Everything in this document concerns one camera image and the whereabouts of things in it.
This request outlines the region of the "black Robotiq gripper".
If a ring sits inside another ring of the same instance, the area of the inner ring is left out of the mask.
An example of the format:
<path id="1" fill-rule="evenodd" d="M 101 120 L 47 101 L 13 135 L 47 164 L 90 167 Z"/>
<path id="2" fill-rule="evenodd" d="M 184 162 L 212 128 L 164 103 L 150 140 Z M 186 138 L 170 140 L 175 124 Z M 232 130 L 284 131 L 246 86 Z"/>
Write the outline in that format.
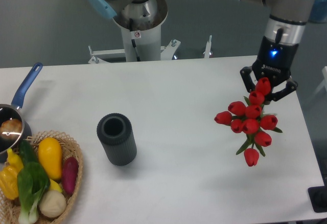
<path id="1" fill-rule="evenodd" d="M 263 37 L 261 46 L 252 66 L 245 66 L 240 70 L 246 90 L 250 93 L 255 90 L 255 83 L 251 77 L 252 71 L 257 80 L 267 77 L 271 86 L 278 86 L 286 81 L 286 86 L 281 91 L 271 92 L 265 96 L 265 104 L 277 102 L 285 96 L 296 91 L 298 83 L 290 78 L 291 65 L 297 52 L 298 44 L 276 44 L 267 37 Z"/>

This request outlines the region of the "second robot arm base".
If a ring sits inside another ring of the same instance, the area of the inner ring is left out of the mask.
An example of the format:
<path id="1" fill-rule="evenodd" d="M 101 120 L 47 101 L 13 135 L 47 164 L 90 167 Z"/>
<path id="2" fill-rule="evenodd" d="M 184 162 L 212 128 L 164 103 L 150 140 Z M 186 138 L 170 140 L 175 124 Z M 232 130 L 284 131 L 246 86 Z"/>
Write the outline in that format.
<path id="1" fill-rule="evenodd" d="M 150 30 L 163 24 L 168 15 L 165 0 L 88 0 L 105 19 L 113 19 L 130 31 Z"/>

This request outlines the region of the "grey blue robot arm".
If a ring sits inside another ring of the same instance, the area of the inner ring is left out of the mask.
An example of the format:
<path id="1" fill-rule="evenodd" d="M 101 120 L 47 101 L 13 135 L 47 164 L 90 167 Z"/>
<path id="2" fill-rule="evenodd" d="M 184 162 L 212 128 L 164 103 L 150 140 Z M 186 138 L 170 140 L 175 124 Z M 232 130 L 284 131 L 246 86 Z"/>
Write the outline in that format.
<path id="1" fill-rule="evenodd" d="M 296 91 L 298 84 L 291 77 L 291 65 L 296 55 L 315 0 L 239 0 L 259 3 L 271 9 L 268 23 L 255 62 L 241 69 L 246 90 L 251 92 L 257 80 L 266 77 L 271 88 L 286 86 L 265 95 L 265 104 L 278 101 Z"/>

